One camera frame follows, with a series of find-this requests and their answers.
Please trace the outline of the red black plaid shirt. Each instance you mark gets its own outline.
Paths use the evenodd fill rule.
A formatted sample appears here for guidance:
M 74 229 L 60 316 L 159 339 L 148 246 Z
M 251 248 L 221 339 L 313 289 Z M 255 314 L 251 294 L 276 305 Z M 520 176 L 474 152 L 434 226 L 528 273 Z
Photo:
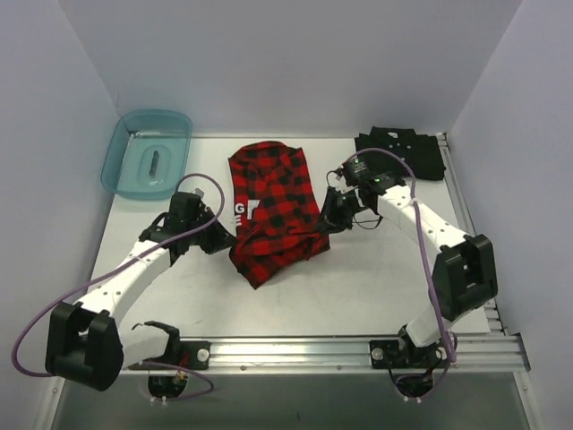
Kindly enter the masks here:
M 229 259 L 252 288 L 330 249 L 329 236 L 314 230 L 320 211 L 303 149 L 257 142 L 228 164 L 237 237 Z

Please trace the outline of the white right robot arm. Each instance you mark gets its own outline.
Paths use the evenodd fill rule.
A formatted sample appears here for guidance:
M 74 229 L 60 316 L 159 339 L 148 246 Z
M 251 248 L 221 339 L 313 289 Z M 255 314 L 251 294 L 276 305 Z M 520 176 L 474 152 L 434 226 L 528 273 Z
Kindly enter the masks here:
M 451 328 L 499 292 L 492 241 L 453 226 L 423 203 L 416 193 L 416 179 L 376 174 L 360 154 L 333 173 L 337 182 L 327 188 L 317 231 L 349 230 L 356 214 L 369 210 L 418 246 L 430 304 L 404 327 L 397 344 L 399 360 L 418 366 L 434 344 L 441 344 L 448 359 L 455 360 Z

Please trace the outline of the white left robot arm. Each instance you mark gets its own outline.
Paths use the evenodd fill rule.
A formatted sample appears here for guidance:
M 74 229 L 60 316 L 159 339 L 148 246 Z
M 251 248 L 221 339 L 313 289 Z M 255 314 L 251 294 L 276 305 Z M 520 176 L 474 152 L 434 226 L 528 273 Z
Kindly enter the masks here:
M 202 200 L 203 192 L 176 192 L 169 208 L 144 229 L 131 252 L 105 281 L 75 303 L 51 311 L 45 368 L 97 391 L 107 390 L 124 369 L 146 361 L 175 368 L 182 359 L 180 331 L 147 321 L 120 324 L 153 281 L 193 246 L 214 254 L 235 243 Z

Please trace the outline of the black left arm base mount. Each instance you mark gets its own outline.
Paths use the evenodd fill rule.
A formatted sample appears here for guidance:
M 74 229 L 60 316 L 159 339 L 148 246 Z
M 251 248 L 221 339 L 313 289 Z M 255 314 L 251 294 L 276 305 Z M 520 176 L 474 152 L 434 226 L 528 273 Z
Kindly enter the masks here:
M 206 340 L 183 340 L 173 352 L 152 358 L 153 362 L 175 365 L 194 371 L 207 370 L 211 343 Z

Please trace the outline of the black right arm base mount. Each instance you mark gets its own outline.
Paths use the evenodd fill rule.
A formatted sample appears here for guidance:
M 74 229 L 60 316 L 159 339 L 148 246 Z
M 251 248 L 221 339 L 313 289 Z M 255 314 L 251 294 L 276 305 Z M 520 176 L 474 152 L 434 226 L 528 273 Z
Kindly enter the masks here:
M 428 370 L 443 368 L 446 358 L 439 346 L 418 348 L 411 340 L 391 338 L 369 341 L 371 367 L 381 370 Z

